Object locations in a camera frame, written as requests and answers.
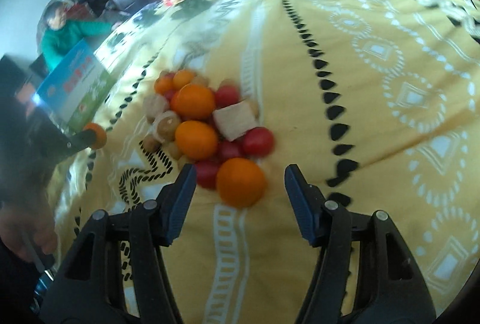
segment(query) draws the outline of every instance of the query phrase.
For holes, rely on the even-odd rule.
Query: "blue rubber tip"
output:
[[[182,231],[183,223],[185,222],[190,202],[195,192],[196,181],[197,174],[194,166],[186,164],[172,185],[172,193],[177,192],[177,195],[169,209],[165,233],[165,239],[168,244],[172,244],[173,240],[175,240]]]
[[[296,165],[289,165],[285,169],[286,193],[289,196],[298,227],[300,228],[300,233],[302,237],[312,245],[316,239],[314,215],[305,199],[299,179],[303,179],[303,176],[299,172],[298,167]]]

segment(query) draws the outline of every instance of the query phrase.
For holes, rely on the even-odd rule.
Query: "green sweater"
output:
[[[84,37],[107,34],[112,31],[110,23],[80,22],[68,20],[60,30],[47,28],[42,38],[42,52],[50,71],[62,61],[63,57]]]

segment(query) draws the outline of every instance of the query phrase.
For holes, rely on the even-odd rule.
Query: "tablecloth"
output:
[[[149,128],[141,106],[161,70],[190,67],[214,87],[237,79],[277,144],[260,161],[264,199],[237,210],[197,188],[179,239],[162,249],[185,323],[295,321],[318,251],[301,238],[284,189],[291,163],[325,196],[352,197],[352,211],[387,211],[441,312],[479,259],[480,46],[470,20],[480,2],[211,1],[191,20],[162,9],[142,31],[149,43],[133,38],[117,58],[127,69],[95,116],[108,143],[70,169],[56,213],[58,256],[94,210],[127,211],[175,180],[169,154],[141,146]],[[121,248],[136,313],[128,243]],[[344,314],[357,265],[355,250]]]

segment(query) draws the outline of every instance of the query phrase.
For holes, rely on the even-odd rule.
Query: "hand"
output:
[[[112,31],[116,30],[120,25],[122,25],[123,22],[116,22],[114,23],[114,25],[112,26]]]
[[[36,213],[31,213],[17,205],[4,204],[0,210],[0,238],[3,244],[25,262],[32,262],[22,240],[21,230],[33,237],[44,254],[49,255],[57,249],[53,214],[45,203]]]

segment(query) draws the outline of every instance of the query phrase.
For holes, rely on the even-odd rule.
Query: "screw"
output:
[[[143,207],[147,210],[153,210],[157,207],[157,201],[155,201],[155,199],[149,199],[148,201],[145,201]]]
[[[380,221],[388,220],[388,214],[385,213],[383,210],[379,210],[377,213],[375,213],[375,215]]]
[[[325,202],[325,207],[328,210],[337,210],[338,209],[338,203],[336,203],[335,201],[327,201],[327,202]]]
[[[94,220],[101,220],[107,212],[105,210],[97,210],[92,214]]]

